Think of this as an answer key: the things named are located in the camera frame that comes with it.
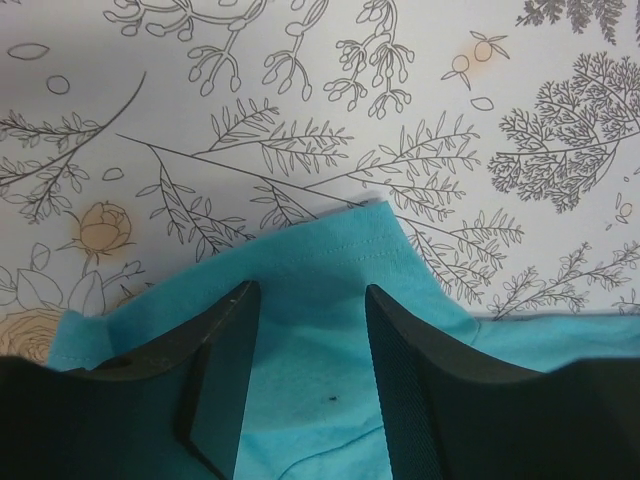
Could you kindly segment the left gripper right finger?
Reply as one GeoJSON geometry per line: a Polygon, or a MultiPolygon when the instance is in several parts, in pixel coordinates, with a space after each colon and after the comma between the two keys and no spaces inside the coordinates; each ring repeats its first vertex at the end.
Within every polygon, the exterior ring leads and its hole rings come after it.
{"type": "Polygon", "coordinates": [[[468,346],[376,285],[365,313],[396,479],[635,479],[639,363],[548,373],[468,346]]]}

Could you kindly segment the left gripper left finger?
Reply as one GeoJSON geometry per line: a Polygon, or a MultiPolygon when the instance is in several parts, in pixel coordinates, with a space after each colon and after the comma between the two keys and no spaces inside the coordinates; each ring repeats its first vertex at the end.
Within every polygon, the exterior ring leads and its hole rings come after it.
{"type": "Polygon", "coordinates": [[[244,282],[92,369],[1,360],[5,479],[230,479],[259,323],[244,282]]]}

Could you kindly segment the teal t shirt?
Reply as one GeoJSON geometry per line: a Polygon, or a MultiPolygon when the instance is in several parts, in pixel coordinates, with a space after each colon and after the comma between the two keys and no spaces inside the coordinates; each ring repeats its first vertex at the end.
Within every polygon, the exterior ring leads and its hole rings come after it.
{"type": "Polygon", "coordinates": [[[381,286],[418,318],[491,356],[538,371],[584,357],[635,357],[635,316],[481,322],[451,300],[385,203],[296,225],[219,254],[102,317],[71,308],[48,365],[92,368],[206,310],[245,280],[261,316],[235,475],[391,475],[365,322],[381,286]]]}

